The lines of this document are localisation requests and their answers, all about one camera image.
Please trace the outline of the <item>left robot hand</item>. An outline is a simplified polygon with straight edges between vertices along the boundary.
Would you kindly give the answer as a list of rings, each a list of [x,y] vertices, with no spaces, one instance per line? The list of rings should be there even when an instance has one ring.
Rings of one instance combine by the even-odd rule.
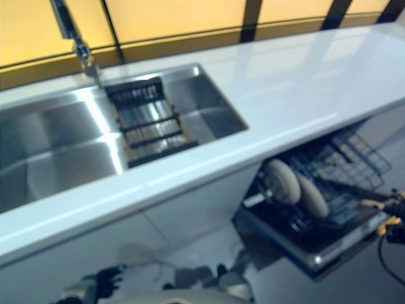
[[[107,269],[102,269],[98,272],[96,275],[97,292],[104,296],[107,294],[113,294],[113,292],[119,288],[126,269],[126,265],[117,265]]]

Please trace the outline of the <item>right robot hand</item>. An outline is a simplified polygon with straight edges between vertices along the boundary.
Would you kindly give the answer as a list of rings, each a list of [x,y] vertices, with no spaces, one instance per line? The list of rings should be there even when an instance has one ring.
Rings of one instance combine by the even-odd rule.
[[[393,189],[390,198],[385,201],[362,199],[361,205],[377,209],[388,216],[377,228],[379,236],[391,244],[404,244],[404,191]]]

